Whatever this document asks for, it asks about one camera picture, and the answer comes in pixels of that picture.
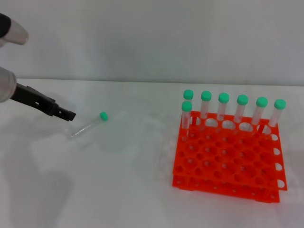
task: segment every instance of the clear test tube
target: clear test tube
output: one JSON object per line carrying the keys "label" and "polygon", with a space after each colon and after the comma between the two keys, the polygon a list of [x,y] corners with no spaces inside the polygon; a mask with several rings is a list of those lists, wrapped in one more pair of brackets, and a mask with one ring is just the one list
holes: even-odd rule
{"label": "clear test tube", "polygon": [[252,116],[252,120],[251,120],[252,125],[258,125],[262,117],[264,108],[267,106],[267,104],[268,104],[268,100],[266,97],[261,96],[256,100],[257,106]]}
{"label": "clear test tube", "polygon": [[240,123],[242,121],[244,110],[247,103],[248,103],[248,97],[246,95],[241,94],[238,96],[237,99],[238,106],[237,106],[236,114],[234,115],[234,119],[233,119],[234,122]]}
{"label": "clear test tube", "polygon": [[192,102],[193,96],[194,96],[194,92],[192,90],[186,89],[184,91],[184,101]]}
{"label": "clear test tube", "polygon": [[227,93],[221,93],[218,96],[219,106],[218,106],[218,113],[217,113],[217,120],[222,121],[224,120],[226,106],[229,101],[229,94]]}
{"label": "clear test tube", "polygon": [[190,101],[184,101],[181,105],[181,127],[185,130],[189,129],[192,103]]}
{"label": "clear test tube", "polygon": [[280,118],[280,115],[283,111],[283,109],[285,109],[286,107],[286,101],[283,100],[283,99],[277,99],[275,101],[275,109],[274,111],[272,112],[272,115],[271,115],[271,118],[269,120],[269,123],[268,125],[270,127],[275,127],[279,118]]}
{"label": "clear test tube", "polygon": [[209,91],[204,91],[201,93],[201,108],[200,117],[201,119],[206,119],[209,110],[209,101],[211,100],[212,94]]}

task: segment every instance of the green cap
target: green cap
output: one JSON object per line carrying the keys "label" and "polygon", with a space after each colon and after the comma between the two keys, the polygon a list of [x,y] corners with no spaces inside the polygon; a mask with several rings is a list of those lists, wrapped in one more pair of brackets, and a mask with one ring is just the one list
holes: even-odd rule
{"label": "green cap", "polygon": [[191,100],[191,99],[193,99],[193,91],[190,90],[190,89],[185,90],[185,91],[184,91],[184,98],[185,98],[186,100]]}
{"label": "green cap", "polygon": [[277,99],[275,101],[275,108],[279,110],[283,110],[286,107],[286,101],[283,99]]}
{"label": "green cap", "polygon": [[256,105],[258,107],[261,107],[261,108],[265,108],[268,104],[268,100],[266,97],[263,97],[263,96],[260,96],[257,100],[256,100]]}
{"label": "green cap", "polygon": [[185,112],[190,112],[192,110],[192,103],[190,101],[184,101],[181,105],[181,109]]}
{"label": "green cap", "polygon": [[241,94],[240,96],[237,97],[237,103],[239,105],[247,105],[248,103],[248,97],[244,94]]}
{"label": "green cap", "polygon": [[211,93],[209,92],[209,91],[204,91],[204,92],[202,92],[201,93],[201,99],[203,100],[203,101],[210,101],[211,100],[211,97],[212,97],[212,95],[211,95]]}
{"label": "green cap", "polygon": [[228,103],[229,101],[229,94],[226,94],[226,93],[221,93],[219,96],[218,96],[218,101],[221,102],[221,103]]}
{"label": "green cap", "polygon": [[107,121],[109,119],[108,114],[105,112],[101,112],[99,116],[103,121]]}

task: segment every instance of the white table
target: white table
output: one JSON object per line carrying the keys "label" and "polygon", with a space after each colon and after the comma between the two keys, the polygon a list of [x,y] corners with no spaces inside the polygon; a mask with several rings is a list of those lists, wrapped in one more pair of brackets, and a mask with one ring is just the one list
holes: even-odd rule
{"label": "white table", "polygon": [[[20,79],[77,113],[73,122],[8,101],[0,105],[1,228],[297,228],[304,224],[304,88]],[[280,119],[288,192],[267,204],[171,187],[182,93],[287,101]],[[100,111],[109,121],[78,139],[71,131]]]}

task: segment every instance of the test tube rack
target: test tube rack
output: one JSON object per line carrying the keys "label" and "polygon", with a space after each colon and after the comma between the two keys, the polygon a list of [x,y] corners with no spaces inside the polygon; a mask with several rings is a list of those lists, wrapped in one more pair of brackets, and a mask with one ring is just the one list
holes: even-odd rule
{"label": "test tube rack", "polygon": [[180,125],[172,185],[280,202],[279,190],[287,190],[287,183],[278,125],[269,127],[269,120],[261,119],[251,126],[251,117],[238,124],[233,115],[217,121],[216,115],[200,119],[200,112],[192,111],[189,129]]}

